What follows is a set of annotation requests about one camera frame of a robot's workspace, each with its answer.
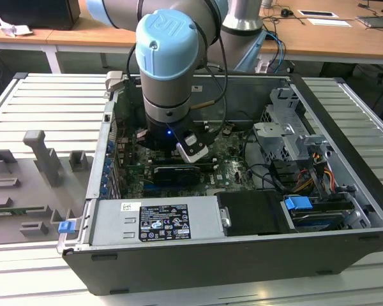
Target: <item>blue latch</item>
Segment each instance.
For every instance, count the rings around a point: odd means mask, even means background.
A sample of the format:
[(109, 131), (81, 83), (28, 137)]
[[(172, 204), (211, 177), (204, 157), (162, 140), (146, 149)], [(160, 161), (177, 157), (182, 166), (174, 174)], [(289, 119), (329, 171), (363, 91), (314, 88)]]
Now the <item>blue latch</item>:
[(74, 221), (63, 221), (59, 223), (58, 233), (60, 234), (74, 234), (75, 233), (75, 225), (77, 222)]
[(285, 200), (288, 210), (291, 209), (312, 209), (312, 203), (307, 196), (289, 196)]

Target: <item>ur logo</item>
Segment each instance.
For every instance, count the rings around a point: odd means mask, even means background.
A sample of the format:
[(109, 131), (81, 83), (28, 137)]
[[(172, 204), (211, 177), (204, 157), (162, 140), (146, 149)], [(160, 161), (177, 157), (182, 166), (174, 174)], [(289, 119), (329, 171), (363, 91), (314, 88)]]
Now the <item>ur logo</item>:
[(183, 24), (184, 21), (176, 19), (173, 16), (159, 14), (158, 18), (152, 23), (152, 26), (167, 36), (175, 36)]

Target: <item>red wire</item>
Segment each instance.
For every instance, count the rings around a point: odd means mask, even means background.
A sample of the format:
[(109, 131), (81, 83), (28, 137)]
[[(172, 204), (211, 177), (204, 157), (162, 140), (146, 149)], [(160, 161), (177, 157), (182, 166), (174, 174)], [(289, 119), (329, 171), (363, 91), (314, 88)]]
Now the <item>red wire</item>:
[(304, 172), (308, 172), (308, 170), (302, 170), (302, 171), (300, 171), (299, 174), (298, 174), (298, 180), (299, 180), (299, 177), (301, 176), (301, 174), (304, 173)]

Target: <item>paper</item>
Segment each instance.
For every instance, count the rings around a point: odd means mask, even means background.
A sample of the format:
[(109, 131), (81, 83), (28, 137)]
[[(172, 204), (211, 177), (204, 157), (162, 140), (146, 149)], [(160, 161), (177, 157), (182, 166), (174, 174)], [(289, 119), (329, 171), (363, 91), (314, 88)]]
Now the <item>paper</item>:
[(0, 18), (0, 30), (5, 33), (5, 35), (16, 37), (17, 35), (28, 35), (33, 32), (26, 25), (13, 25), (5, 21), (2, 21)]
[(342, 20), (326, 20), (326, 19), (315, 19), (315, 18), (308, 18), (309, 22), (315, 26), (335, 26), (335, 27), (351, 27), (350, 24), (348, 24), (346, 21)]

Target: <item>white sticker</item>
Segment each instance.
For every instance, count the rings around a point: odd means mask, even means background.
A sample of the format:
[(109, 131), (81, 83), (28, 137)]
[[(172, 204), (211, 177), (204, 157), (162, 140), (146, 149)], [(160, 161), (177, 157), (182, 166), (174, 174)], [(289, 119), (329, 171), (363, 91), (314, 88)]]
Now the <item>white sticker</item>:
[(189, 234), (189, 232), (190, 232), (190, 230), (188, 230), (188, 229), (178, 229), (177, 230), (177, 233), (178, 234)]
[(202, 92), (203, 91), (203, 86), (196, 86), (196, 85), (193, 85), (191, 87), (191, 91), (192, 92)]
[(121, 211), (122, 212), (138, 212), (142, 202), (122, 202)]

